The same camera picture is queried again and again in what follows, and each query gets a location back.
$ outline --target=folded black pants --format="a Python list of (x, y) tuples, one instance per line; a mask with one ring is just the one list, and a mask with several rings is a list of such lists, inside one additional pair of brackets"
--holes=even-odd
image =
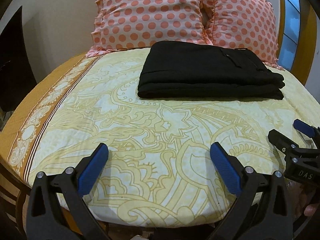
[(283, 99), (279, 90), (283, 80), (249, 49), (160, 41), (151, 47), (145, 61), (138, 96)]

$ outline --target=blue gripper pad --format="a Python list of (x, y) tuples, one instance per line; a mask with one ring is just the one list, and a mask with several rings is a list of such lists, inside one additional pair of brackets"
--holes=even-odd
[(210, 147), (210, 158), (231, 194), (241, 195), (241, 179), (228, 160), (228, 154), (217, 142)]
[(306, 124), (305, 122), (299, 119), (296, 119), (293, 122), (293, 127), (299, 132), (302, 132), (303, 134), (308, 136), (309, 138), (313, 138), (316, 136), (315, 130), (310, 125)]
[(78, 178), (78, 193), (80, 197), (90, 193), (108, 160), (109, 150), (107, 145), (100, 144), (96, 151), (96, 154)]

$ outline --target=pillow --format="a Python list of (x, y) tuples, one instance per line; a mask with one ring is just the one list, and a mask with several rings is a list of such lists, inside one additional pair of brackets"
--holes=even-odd
[(157, 41), (210, 44), (201, 0), (97, 0), (94, 45), (87, 57), (152, 46)]
[(266, 0), (203, 0), (206, 33), (213, 45), (248, 48), (263, 62), (276, 64), (276, 18)]

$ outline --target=bed sheet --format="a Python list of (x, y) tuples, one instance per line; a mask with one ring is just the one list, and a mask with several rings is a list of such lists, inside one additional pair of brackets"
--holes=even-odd
[(285, 78), (283, 100), (143, 100), (137, 85), (149, 50), (79, 56), (58, 68), (10, 118), (1, 156), (32, 185), (37, 172), (61, 173), (103, 142), (109, 160), (84, 197), (95, 217), (180, 227), (218, 221), (235, 200), (210, 160), (213, 142), (267, 174), (285, 168), (271, 129), (313, 147), (292, 123), (320, 125), (320, 105), (288, 71), (270, 68)]

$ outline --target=metal pin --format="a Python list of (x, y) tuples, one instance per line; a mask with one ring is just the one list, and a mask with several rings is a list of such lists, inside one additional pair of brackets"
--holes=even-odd
[(66, 174), (71, 174), (71, 173), (73, 173), (73, 171), (74, 171), (75, 169), (73, 168), (73, 167), (68, 167), (68, 168), (66, 168)]
[(44, 172), (43, 171), (40, 171), (37, 173), (37, 178), (41, 179), (44, 175)]
[(282, 177), (282, 173), (280, 171), (276, 171), (275, 172), (275, 175), (278, 177), (278, 178), (281, 178)]
[(251, 173), (254, 172), (254, 169), (253, 169), (252, 167), (250, 167), (250, 166), (247, 166), (247, 167), (245, 168), (245, 171), (246, 171), (246, 173), (251, 174)]

